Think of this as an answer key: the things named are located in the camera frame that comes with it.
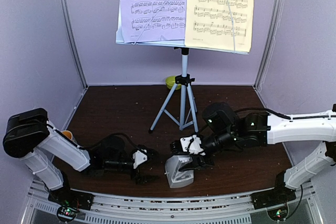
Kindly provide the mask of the purple sheet music page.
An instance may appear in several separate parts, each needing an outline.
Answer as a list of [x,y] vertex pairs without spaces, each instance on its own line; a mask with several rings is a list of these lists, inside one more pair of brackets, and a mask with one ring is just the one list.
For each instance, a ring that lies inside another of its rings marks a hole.
[[125,43],[183,40],[187,0],[120,0]]

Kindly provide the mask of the yellow sheet music page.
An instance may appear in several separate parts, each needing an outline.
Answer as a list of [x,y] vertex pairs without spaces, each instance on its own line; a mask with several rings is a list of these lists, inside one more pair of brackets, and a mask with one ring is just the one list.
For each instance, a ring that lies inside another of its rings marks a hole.
[[187,0],[184,44],[247,54],[253,13],[254,0]]

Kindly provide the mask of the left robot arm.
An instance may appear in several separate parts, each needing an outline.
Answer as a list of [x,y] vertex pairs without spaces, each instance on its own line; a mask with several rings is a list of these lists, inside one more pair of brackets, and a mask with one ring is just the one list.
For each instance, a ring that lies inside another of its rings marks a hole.
[[67,137],[58,130],[43,108],[11,116],[3,148],[7,155],[23,161],[45,184],[50,201],[75,212],[90,210],[93,194],[72,190],[65,172],[54,166],[45,152],[88,176],[102,176],[106,172],[129,174],[137,185],[158,179],[158,176],[140,172],[142,164],[157,157],[156,150],[135,145],[124,133],[112,133],[96,144],[81,146],[73,136]]

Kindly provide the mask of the white metronome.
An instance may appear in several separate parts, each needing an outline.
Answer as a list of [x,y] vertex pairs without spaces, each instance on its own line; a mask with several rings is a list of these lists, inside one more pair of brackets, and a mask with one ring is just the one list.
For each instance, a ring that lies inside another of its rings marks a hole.
[[180,171],[184,165],[191,163],[192,158],[186,155],[174,155],[165,163],[165,175],[170,188],[186,187],[194,182],[194,171]]

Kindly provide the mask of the white perforated music stand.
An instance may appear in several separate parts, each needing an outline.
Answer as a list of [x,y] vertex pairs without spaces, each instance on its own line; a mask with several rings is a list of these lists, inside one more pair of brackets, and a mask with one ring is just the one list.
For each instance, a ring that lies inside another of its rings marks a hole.
[[[169,91],[166,99],[164,100],[156,118],[150,126],[148,133],[153,133],[155,126],[157,125],[162,114],[166,114],[170,119],[176,123],[180,130],[185,129],[191,125],[194,126],[194,130],[198,131],[197,125],[197,106],[193,95],[191,84],[195,81],[187,73],[189,48],[186,48],[183,40],[171,40],[171,41],[153,41],[153,42],[141,42],[140,45],[148,46],[164,46],[173,47],[175,50],[180,49],[182,55],[182,73],[174,78],[174,83]],[[181,101],[180,101],[180,117],[176,119],[167,109],[168,102],[170,101],[173,93],[177,89],[178,85],[181,85]]]

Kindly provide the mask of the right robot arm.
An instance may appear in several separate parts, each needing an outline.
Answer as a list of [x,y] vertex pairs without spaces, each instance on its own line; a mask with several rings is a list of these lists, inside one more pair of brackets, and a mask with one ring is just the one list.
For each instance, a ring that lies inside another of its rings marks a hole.
[[213,165],[211,156],[232,146],[242,150],[293,141],[319,141],[317,148],[300,163],[276,176],[273,189],[251,194],[255,209],[295,200],[296,189],[328,166],[335,165],[335,111],[285,115],[266,108],[249,108],[239,117],[227,103],[216,102],[202,113],[212,130],[208,137],[193,135],[176,141],[176,154],[191,161],[179,172]]

